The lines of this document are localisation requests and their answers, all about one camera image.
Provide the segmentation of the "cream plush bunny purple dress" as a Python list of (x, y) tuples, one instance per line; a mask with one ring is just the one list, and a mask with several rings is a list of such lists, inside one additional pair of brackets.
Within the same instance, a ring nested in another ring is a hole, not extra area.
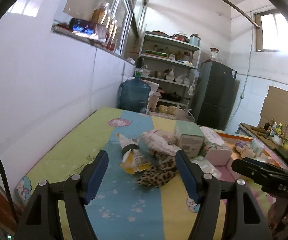
[(235, 143), (235, 149), (240, 154), (241, 158), (255, 158), (255, 153), (250, 147), (250, 144), (244, 141), (238, 141)]

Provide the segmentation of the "leopard print cloth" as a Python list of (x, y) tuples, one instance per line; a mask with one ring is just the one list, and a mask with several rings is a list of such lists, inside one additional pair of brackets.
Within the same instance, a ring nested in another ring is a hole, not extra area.
[(177, 174), (175, 157), (161, 152), (152, 152), (154, 163), (144, 171), (137, 184), (146, 187), (162, 187)]

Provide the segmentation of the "white lace cloth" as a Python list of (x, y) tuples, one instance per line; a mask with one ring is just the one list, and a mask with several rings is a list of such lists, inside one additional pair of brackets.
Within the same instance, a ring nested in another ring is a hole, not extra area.
[(143, 132), (140, 138), (150, 149), (172, 157), (175, 157), (177, 151), (180, 150), (175, 144), (176, 137), (168, 131), (154, 129)]

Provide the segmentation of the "yellow white snack bag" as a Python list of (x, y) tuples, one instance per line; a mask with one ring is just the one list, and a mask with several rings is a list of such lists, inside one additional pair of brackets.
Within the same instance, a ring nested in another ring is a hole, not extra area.
[(130, 139), (121, 133), (118, 133), (117, 137), (122, 154), (120, 166), (125, 172), (134, 175), (152, 167), (152, 163), (141, 151), (141, 146), (144, 145), (144, 141), (141, 138)]

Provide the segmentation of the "small green tissue pack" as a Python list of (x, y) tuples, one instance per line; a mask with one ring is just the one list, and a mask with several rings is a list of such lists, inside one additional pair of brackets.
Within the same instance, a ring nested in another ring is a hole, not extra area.
[(265, 149), (265, 146), (262, 144), (262, 142), (255, 138), (251, 141), (249, 146), (254, 152), (255, 157), (260, 156), (264, 152), (264, 149)]

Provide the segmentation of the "orange rimmed cardboard box tray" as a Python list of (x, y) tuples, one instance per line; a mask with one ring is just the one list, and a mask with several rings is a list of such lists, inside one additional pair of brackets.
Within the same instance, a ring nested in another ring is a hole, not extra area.
[(286, 163), (259, 139), (240, 134), (228, 134), (220, 130), (215, 131), (232, 150), (233, 160), (248, 157), (288, 170)]

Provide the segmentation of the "kitchen counter with board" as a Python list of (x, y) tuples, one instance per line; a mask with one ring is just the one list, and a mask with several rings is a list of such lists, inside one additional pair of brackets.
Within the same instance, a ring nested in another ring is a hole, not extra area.
[(288, 140), (284, 140), (282, 138), (282, 143), (278, 144), (277, 142), (274, 142), (273, 137), (268, 135), (268, 133), (265, 132), (262, 128), (250, 126), (245, 123), (239, 124), (237, 133), (258, 139), (271, 151), (275, 152), (281, 158), (288, 160)]

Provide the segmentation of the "white bowl on counter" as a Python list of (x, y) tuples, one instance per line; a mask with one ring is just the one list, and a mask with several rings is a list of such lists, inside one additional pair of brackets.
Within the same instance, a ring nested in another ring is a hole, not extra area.
[(279, 134), (275, 134), (272, 136), (272, 142), (276, 145), (282, 146), (284, 144), (284, 139)]

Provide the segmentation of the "floral tissue box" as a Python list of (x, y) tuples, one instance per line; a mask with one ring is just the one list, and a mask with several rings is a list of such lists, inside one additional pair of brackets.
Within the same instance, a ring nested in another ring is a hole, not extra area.
[(204, 142), (200, 155), (206, 158), (213, 166), (226, 166), (231, 159), (232, 150), (213, 129), (201, 126)]

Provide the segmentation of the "green white paper box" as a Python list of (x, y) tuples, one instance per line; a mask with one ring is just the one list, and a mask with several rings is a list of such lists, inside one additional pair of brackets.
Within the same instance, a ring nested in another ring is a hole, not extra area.
[(205, 136), (194, 122), (177, 120), (174, 127), (176, 145), (184, 150), (190, 159), (197, 157), (201, 151)]

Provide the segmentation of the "black refrigerator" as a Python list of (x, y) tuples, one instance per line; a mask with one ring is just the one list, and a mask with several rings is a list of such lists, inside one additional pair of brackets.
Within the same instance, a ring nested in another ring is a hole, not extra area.
[(201, 65), (192, 102), (192, 115), (198, 125), (226, 128), (234, 101), (236, 75), (235, 70), (216, 61)]

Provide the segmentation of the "plastic bag of vegetables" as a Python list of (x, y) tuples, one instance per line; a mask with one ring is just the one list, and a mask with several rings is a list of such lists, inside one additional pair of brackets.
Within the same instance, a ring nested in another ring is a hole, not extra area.
[(191, 114), (191, 109), (181, 109), (179, 106), (164, 106), (159, 105), (158, 111), (162, 114), (171, 115), (176, 120), (195, 122), (194, 116)]

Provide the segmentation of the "glass jar on refrigerator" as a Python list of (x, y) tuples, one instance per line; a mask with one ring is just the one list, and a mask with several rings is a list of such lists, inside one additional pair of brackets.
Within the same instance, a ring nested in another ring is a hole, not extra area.
[(216, 61), (218, 57), (219, 49), (218, 48), (211, 48), (211, 61)]

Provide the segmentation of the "white flour sack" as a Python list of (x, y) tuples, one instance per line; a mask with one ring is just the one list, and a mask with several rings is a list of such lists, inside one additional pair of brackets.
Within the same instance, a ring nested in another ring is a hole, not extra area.
[(157, 91), (159, 88), (159, 84), (148, 81), (148, 80), (143, 80), (143, 81), (147, 83), (151, 88), (151, 91), (149, 92), (149, 101), (148, 101), (147, 109), (150, 112), (154, 112), (156, 110), (157, 102), (161, 96), (160, 92)]

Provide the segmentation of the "grey metal shelf rack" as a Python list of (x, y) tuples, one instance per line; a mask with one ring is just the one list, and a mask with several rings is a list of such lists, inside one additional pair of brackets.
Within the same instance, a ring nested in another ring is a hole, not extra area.
[(141, 40), (139, 58), (147, 66), (142, 77), (158, 84), (158, 105), (188, 108), (195, 90), (200, 61), (200, 38), (147, 31)]

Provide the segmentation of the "high barred window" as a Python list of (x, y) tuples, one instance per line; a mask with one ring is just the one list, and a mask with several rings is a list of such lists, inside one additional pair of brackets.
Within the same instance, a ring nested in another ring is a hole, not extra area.
[(256, 28), (256, 51), (288, 53), (288, 21), (278, 10), (254, 14)]

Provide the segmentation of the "teal canister on shelf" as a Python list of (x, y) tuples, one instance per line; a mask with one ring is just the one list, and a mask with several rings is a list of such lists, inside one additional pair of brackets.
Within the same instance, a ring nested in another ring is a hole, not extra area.
[(199, 47), (200, 41), (201, 39), (198, 34), (192, 34), (189, 37), (189, 44), (191, 44), (192, 46)]

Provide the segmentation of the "blue water jug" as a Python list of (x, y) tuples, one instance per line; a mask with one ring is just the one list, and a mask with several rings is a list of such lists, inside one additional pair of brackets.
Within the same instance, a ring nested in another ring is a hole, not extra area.
[(141, 80), (143, 69), (135, 69), (135, 77), (120, 84), (117, 108), (145, 114), (149, 102), (150, 85)]

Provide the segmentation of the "smartphone on window sill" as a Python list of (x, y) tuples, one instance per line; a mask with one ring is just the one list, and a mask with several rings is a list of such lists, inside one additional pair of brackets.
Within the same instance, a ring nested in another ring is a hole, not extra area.
[(106, 27), (98, 23), (72, 18), (69, 22), (69, 29), (73, 34), (90, 40), (105, 42), (107, 39)]

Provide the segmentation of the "amber liquid bottle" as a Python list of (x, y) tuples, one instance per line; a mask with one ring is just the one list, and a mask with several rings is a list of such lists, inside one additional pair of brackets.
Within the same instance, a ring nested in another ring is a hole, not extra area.
[(103, 24), (108, 15), (109, 3), (100, 3), (92, 13), (90, 22)]

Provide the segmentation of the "sliding glass window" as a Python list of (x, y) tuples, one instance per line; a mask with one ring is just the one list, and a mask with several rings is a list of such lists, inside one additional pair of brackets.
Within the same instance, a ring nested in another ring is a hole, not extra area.
[(124, 54), (126, 40), (133, 17), (132, 0), (61, 0), (57, 20), (68, 23), (72, 18), (90, 21), (100, 3), (109, 3), (108, 15), (103, 25), (108, 38), (102, 44), (119, 55)]

